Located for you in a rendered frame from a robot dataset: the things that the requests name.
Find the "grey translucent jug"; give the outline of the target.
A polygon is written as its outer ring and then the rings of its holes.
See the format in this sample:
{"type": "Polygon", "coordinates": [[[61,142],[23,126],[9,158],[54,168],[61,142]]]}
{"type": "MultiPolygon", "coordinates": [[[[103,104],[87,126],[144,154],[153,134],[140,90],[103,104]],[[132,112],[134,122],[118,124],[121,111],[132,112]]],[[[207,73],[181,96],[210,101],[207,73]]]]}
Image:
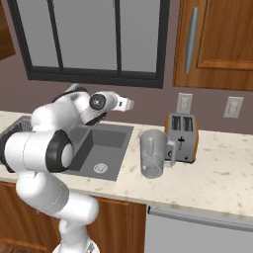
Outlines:
{"type": "Polygon", "coordinates": [[[163,174],[165,167],[176,162],[176,142],[159,129],[149,129],[138,134],[140,144],[140,171],[147,179],[163,174]]]}

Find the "grey kitchen sink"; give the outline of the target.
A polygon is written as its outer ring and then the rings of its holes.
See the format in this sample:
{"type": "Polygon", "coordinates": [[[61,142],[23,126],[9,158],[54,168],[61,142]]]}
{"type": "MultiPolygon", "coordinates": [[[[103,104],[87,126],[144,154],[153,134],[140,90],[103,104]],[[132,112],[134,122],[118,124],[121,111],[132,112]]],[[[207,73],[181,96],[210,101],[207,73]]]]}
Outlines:
{"type": "Polygon", "coordinates": [[[104,124],[34,131],[22,116],[0,133],[0,162],[11,173],[115,181],[131,133],[130,126],[104,124]]]}

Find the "silver and orange toaster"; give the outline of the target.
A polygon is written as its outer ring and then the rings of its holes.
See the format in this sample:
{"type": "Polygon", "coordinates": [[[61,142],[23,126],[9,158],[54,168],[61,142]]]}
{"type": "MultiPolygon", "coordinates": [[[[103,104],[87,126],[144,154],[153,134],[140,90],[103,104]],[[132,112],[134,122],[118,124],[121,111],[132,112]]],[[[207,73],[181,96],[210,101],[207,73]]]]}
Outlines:
{"type": "Polygon", "coordinates": [[[164,132],[176,143],[176,160],[194,163],[199,144],[198,122],[194,115],[169,114],[164,132]]]}

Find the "black framed window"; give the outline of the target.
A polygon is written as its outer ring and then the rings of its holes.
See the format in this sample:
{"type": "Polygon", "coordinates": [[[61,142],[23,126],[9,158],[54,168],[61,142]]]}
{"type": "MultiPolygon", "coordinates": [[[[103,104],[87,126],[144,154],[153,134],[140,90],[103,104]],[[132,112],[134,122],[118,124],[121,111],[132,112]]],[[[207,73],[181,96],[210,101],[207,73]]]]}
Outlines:
{"type": "Polygon", "coordinates": [[[7,0],[30,80],[161,89],[170,0],[7,0]]]}

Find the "wooden base cupboard door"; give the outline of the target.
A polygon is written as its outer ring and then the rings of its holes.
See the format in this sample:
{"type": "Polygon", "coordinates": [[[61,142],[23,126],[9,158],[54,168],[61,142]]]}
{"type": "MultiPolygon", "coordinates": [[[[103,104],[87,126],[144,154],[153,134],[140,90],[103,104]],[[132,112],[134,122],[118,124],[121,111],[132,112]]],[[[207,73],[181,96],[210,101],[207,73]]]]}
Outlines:
{"type": "Polygon", "coordinates": [[[14,183],[0,182],[0,243],[29,251],[52,253],[60,242],[59,220],[26,205],[14,183]]]}
{"type": "Polygon", "coordinates": [[[105,198],[96,200],[100,210],[96,220],[88,226],[90,237],[100,253],[127,253],[129,204],[105,198]]]}

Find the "silver dishwasher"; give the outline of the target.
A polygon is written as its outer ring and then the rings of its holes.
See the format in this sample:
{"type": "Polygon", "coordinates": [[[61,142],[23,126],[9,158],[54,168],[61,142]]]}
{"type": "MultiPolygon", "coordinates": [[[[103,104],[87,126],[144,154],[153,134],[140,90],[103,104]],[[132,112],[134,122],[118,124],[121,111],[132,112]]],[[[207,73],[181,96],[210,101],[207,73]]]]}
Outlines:
{"type": "Polygon", "coordinates": [[[253,218],[148,206],[144,253],[253,253],[253,218]]]}

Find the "white wall socket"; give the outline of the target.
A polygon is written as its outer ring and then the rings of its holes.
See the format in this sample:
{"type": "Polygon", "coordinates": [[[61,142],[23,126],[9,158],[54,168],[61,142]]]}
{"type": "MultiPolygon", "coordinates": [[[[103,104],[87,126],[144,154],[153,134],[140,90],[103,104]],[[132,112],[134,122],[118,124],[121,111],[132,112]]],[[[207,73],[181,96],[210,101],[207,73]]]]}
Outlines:
{"type": "Polygon", "coordinates": [[[237,119],[243,103],[243,97],[231,97],[227,98],[225,110],[223,116],[225,118],[237,119]]]}
{"type": "Polygon", "coordinates": [[[177,113],[188,114],[191,111],[192,100],[193,100],[192,94],[180,93],[178,95],[177,113]]]}

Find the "wooden wall cupboard door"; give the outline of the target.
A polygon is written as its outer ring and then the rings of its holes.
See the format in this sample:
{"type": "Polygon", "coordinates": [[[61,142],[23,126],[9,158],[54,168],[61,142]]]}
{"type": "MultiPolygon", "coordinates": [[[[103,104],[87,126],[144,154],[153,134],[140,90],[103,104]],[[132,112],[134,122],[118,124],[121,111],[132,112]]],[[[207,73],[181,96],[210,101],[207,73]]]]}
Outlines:
{"type": "Polygon", "coordinates": [[[253,91],[253,0],[180,0],[173,85],[253,91]],[[192,9],[199,8],[195,50],[185,73],[192,9]]]}

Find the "wooden wall cupboard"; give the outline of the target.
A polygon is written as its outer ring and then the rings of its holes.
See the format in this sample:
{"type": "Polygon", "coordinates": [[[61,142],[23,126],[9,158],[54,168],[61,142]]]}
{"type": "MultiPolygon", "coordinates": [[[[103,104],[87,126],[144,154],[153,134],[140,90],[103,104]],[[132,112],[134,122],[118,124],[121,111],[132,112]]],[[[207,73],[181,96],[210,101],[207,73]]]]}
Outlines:
{"type": "Polygon", "coordinates": [[[0,0],[0,61],[15,54],[3,4],[0,0]]]}

